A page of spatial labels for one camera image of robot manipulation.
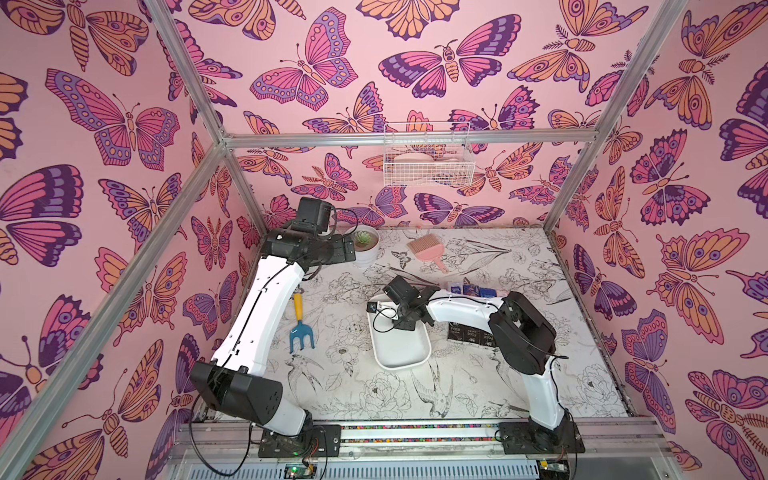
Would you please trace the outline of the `black sachet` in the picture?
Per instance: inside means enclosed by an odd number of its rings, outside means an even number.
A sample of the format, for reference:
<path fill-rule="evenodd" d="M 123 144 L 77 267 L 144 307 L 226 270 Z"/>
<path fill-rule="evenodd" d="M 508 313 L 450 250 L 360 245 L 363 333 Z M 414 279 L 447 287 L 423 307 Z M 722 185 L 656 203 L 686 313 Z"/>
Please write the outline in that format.
<path fill-rule="evenodd" d="M 493 335 L 491 333 L 480 331 L 477 334 L 477 339 L 478 339 L 478 344 L 479 345 L 482 345 L 482 346 L 485 346 L 485 347 L 489 347 L 489 348 L 495 348 L 496 347 L 495 339 L 494 339 L 494 337 L 493 337 Z"/>
<path fill-rule="evenodd" d="M 450 323 L 448 325 L 447 339 L 479 345 L 482 343 L 482 334 L 482 330 L 477 330 L 461 324 Z"/>

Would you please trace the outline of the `dark blue tissue pack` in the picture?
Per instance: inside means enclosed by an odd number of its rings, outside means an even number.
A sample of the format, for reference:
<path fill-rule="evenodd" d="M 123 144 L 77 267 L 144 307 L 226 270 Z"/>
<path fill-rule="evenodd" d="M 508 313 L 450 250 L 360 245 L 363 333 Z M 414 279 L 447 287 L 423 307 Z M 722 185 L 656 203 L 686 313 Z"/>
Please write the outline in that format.
<path fill-rule="evenodd" d="M 480 297 L 479 287 L 474 284 L 466 284 L 463 286 L 463 293 L 469 296 Z"/>

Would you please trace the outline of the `black sachet bottom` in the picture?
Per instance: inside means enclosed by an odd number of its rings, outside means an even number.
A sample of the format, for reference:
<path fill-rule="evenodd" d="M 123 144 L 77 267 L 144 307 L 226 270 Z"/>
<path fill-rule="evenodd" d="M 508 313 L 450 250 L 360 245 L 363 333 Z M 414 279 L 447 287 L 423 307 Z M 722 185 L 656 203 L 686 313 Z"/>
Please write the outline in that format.
<path fill-rule="evenodd" d="M 478 344 L 479 345 L 482 345 L 482 346 L 485 346 L 485 347 L 489 347 L 489 348 L 495 348 L 496 347 L 495 339 L 494 339 L 494 337 L 493 337 L 493 335 L 491 333 L 480 331 L 477 334 L 477 339 L 478 339 Z"/>

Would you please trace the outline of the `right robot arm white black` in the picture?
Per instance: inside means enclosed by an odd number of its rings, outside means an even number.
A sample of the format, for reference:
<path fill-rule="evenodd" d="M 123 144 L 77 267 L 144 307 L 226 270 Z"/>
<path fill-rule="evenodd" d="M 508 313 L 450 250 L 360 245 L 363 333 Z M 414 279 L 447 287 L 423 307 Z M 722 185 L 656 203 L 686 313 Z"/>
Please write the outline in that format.
<path fill-rule="evenodd" d="M 383 287 L 395 310 L 394 327 L 413 330 L 418 322 L 454 323 L 490 334 L 509 367 L 522 375 L 530 402 L 529 420 L 555 432 L 566 419 L 552 373 L 557 333 L 521 293 L 474 297 L 435 286 L 421 290 L 397 276 Z"/>

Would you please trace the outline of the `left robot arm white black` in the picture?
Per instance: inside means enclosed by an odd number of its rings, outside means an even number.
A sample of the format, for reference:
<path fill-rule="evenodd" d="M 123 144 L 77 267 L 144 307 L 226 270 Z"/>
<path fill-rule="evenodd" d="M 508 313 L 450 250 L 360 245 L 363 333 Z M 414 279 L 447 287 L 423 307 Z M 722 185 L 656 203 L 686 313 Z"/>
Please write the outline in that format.
<path fill-rule="evenodd" d="M 210 361 L 192 367 L 191 383 L 206 407 L 288 437 L 312 428 L 311 414 L 264 374 L 279 322 L 307 271 L 356 260 L 352 236 L 336 232 L 336 220 L 331 203 L 303 197 L 296 217 L 268 233 L 229 334 Z"/>

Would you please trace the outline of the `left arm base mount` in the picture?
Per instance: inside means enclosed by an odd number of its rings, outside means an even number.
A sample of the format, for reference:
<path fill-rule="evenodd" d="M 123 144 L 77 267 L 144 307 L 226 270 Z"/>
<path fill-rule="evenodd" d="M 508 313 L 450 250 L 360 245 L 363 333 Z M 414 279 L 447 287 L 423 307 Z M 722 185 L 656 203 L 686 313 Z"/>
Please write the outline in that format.
<path fill-rule="evenodd" d="M 339 424 L 315 425 L 297 436 L 265 430 L 259 443 L 259 458 L 338 457 L 342 427 Z"/>

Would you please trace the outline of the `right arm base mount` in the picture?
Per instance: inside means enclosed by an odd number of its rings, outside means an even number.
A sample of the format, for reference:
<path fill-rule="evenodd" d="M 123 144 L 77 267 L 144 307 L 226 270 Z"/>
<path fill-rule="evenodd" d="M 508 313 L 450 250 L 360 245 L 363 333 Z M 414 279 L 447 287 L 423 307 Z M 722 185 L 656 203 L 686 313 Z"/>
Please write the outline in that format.
<path fill-rule="evenodd" d="M 507 455 L 560 455 L 586 452 L 576 424 L 566 417 L 554 430 L 549 430 L 532 420 L 501 422 L 497 438 Z"/>

